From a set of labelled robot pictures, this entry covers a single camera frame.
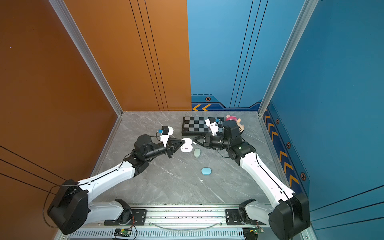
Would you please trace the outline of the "white earbud case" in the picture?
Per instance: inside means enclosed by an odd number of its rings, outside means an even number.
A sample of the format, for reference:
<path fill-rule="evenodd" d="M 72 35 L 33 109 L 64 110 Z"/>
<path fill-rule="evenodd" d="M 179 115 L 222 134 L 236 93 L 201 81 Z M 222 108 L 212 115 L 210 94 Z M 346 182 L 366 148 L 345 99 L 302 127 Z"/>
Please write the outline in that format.
<path fill-rule="evenodd" d="M 182 141 L 184 141 L 184 144 L 180 147 L 180 150 L 183 153 L 190 153 L 193 150 L 193 140 L 190 138 L 184 138 Z"/>

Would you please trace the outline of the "light blue earbud case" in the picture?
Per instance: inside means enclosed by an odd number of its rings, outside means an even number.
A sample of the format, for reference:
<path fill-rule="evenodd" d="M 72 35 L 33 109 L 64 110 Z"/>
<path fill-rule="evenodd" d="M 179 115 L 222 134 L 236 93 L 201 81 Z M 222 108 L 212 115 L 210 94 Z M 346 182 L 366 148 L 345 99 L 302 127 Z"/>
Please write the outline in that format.
<path fill-rule="evenodd" d="M 212 169 L 211 168 L 202 168 L 201 169 L 201 173 L 204 176 L 208 176 L 208 175 L 210 175 L 212 173 Z"/>

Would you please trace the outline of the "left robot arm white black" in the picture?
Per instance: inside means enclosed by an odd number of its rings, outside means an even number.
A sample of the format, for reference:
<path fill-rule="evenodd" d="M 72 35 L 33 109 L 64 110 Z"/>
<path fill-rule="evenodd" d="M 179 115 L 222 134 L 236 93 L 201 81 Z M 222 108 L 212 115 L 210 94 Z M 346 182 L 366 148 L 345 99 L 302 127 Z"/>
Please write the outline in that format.
<path fill-rule="evenodd" d="M 160 155 L 172 157 L 185 144 L 181 139 L 166 137 L 165 140 L 164 143 L 155 144 L 151 136 L 141 135 L 132 152 L 117 166 L 88 179 L 65 181 L 48 207 L 47 215 L 65 235 L 94 222 L 127 223 L 131 208 L 125 201 L 115 199 L 95 203 L 93 200 L 112 187 L 141 174 L 154 158 Z"/>

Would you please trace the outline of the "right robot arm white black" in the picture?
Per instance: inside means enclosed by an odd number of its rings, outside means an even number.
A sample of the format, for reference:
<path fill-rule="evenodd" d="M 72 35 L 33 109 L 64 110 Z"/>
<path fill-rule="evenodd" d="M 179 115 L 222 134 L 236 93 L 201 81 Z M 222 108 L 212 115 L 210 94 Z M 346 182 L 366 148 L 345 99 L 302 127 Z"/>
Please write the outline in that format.
<path fill-rule="evenodd" d="M 243 139 L 238 124 L 233 120 L 224 121 L 220 134 L 215 118 L 205 122 L 209 132 L 194 138 L 194 142 L 207 149 L 227 151 L 229 158 L 254 179 L 270 202 L 265 205 L 254 199 L 244 201 L 238 210 L 240 222 L 245 225 L 268 224 L 280 240 L 289 240 L 309 228 L 310 206 L 306 195 L 295 193 L 273 174 L 256 148 Z"/>

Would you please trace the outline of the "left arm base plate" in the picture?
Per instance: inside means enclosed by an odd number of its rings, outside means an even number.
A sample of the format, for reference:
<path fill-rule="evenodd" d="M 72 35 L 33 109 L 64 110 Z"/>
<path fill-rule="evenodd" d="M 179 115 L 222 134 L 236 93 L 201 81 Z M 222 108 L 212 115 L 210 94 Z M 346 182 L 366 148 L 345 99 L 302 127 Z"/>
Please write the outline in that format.
<path fill-rule="evenodd" d="M 105 226 L 143 226 L 145 224 L 147 210 L 123 210 L 117 220 L 105 220 Z"/>

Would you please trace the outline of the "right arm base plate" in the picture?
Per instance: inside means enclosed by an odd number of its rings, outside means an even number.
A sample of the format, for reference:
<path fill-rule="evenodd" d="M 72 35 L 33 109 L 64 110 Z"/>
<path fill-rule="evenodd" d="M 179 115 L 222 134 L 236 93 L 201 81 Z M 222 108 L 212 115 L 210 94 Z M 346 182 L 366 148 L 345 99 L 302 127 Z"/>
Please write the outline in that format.
<path fill-rule="evenodd" d="M 241 216 L 239 214 L 239 209 L 226 209 L 225 210 L 226 215 L 226 224 L 228 226 L 237 226 L 237 225 L 243 225 L 243 226 L 266 226 L 265 223 L 256 221 L 256 220 L 249 220 L 249 221 L 243 221 L 241 219 Z"/>

